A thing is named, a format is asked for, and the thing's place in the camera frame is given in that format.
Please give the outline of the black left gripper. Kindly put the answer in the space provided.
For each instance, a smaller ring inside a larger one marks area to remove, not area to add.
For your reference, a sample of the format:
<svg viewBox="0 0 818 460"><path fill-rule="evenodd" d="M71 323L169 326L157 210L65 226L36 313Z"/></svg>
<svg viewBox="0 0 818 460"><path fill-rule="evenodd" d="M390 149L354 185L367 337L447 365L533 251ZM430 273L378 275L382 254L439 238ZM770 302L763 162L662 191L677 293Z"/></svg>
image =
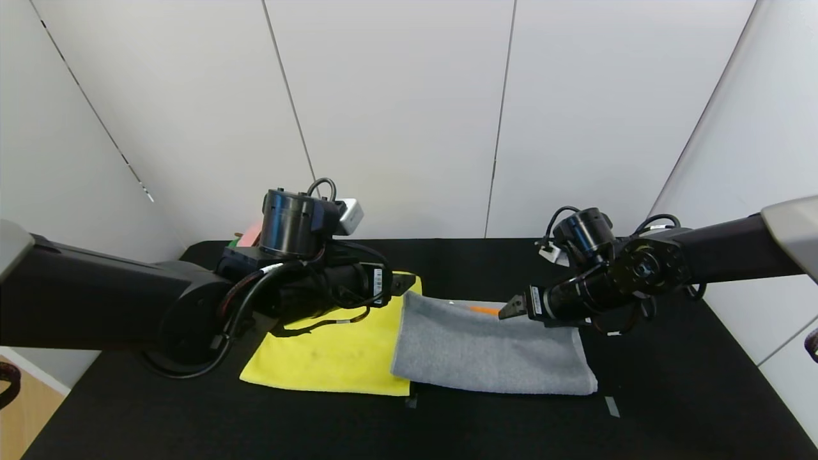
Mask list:
<svg viewBox="0 0 818 460"><path fill-rule="evenodd" d="M382 264L355 263L328 268L330 296L340 308L375 307L403 296L417 282L412 273L392 273Z"/></svg>

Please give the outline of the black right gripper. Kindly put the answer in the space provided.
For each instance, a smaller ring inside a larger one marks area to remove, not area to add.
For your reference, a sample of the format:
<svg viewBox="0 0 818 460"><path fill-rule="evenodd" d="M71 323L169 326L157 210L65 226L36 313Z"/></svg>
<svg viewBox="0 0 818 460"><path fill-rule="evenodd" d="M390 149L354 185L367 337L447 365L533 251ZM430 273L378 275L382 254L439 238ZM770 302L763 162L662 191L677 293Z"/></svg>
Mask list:
<svg viewBox="0 0 818 460"><path fill-rule="evenodd" d="M575 283L556 286L531 285L524 295L515 295L498 312L499 320L527 316L544 325L581 325L582 301Z"/></svg>

